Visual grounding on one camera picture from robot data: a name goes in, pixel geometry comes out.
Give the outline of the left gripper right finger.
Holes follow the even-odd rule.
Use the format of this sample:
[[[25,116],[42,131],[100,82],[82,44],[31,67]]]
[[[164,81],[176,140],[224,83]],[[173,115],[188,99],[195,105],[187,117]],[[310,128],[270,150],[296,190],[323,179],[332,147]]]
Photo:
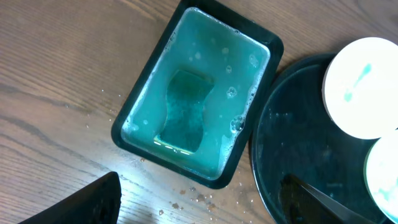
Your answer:
[[[287,223],[373,224],[292,174],[281,180],[279,198]]]

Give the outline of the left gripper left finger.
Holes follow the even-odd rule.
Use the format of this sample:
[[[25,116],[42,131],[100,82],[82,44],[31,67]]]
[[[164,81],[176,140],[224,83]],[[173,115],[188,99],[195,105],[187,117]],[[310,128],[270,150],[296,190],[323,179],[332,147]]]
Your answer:
[[[116,224],[121,196],[118,173],[112,171],[21,224]]]

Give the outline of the light teal plate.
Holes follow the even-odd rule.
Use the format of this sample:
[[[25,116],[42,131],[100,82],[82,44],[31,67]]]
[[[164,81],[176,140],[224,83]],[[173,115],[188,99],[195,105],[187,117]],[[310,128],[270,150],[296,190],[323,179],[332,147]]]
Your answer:
[[[378,139],[364,163],[367,190],[385,216],[397,223],[397,131]]]

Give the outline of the white plate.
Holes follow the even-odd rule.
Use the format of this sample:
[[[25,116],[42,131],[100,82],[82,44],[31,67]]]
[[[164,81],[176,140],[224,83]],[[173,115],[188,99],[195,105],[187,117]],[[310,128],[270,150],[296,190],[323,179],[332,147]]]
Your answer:
[[[322,95],[331,120],[352,137],[397,129],[397,44],[366,37],[345,46],[326,69]]]

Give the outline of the green yellow sponge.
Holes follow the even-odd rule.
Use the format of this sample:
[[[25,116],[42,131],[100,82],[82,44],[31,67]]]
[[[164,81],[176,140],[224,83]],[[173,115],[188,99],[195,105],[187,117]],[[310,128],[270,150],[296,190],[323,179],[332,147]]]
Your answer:
[[[165,94],[165,122],[154,140],[187,154],[195,153],[204,135],[205,100],[213,88],[214,83],[209,79],[176,71]]]

